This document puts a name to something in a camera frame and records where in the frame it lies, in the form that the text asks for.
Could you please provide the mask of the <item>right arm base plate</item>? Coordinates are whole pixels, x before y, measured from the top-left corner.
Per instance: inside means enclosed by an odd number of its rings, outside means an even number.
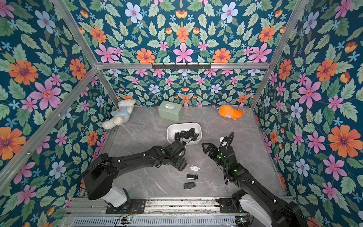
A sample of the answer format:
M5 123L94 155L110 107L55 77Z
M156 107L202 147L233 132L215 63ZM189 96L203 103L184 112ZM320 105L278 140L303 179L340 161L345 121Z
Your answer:
M232 198L218 198L216 202L219 204L221 213L241 213L242 211L236 208Z

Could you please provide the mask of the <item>white car key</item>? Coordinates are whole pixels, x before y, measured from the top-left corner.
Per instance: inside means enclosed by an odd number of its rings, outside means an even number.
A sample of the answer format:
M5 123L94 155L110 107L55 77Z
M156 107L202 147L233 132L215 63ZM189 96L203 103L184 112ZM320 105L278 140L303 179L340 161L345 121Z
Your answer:
M195 166L195 165L190 165L190 169L191 169L192 171L198 172L198 171L200 170L200 167Z

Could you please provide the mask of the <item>white storage box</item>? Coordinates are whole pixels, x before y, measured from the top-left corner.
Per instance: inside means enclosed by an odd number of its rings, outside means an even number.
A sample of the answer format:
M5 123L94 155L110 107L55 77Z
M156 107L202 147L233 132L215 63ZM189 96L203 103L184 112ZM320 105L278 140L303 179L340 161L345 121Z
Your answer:
M167 128L167 140L170 143L177 140L184 141L187 145L196 145L201 139L202 130L198 123L172 124Z

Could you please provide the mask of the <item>black slim car key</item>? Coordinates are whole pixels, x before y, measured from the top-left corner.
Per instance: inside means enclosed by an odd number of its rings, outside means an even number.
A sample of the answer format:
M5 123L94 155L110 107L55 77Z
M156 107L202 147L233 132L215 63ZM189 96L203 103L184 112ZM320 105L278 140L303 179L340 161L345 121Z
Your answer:
M195 133L194 136L192 137L192 141L196 141L199 137L199 133Z

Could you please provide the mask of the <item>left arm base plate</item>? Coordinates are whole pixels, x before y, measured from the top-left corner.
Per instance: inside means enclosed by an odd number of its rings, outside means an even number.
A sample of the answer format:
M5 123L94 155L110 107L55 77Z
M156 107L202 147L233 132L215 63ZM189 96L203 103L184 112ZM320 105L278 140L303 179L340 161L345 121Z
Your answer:
M131 212L133 212L133 214L143 214L146 207L146 201L146 199L131 199L118 208L108 204L106 214L121 215L130 214Z

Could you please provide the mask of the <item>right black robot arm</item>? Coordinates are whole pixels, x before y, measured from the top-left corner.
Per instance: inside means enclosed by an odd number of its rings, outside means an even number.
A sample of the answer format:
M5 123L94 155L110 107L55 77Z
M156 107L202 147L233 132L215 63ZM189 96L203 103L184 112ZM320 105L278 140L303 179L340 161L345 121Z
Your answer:
M218 148L212 143L202 143L207 154L224 173L227 182L240 188L232 195L235 209L251 214L266 227L307 227L307 219L295 202L286 202L274 195L236 160L232 146L223 143Z

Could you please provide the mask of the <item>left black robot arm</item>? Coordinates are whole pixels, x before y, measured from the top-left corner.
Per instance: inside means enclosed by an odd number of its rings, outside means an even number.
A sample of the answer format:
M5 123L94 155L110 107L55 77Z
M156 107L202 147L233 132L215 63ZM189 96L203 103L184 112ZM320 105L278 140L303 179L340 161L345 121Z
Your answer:
M128 195L124 189L118 190L113 186L114 179L142 168L162 165L171 165L181 172L187 166L187 160L181 156L185 151L185 145L175 142L128 156L101 154L83 173L87 197L91 201L103 199L119 207L128 200Z

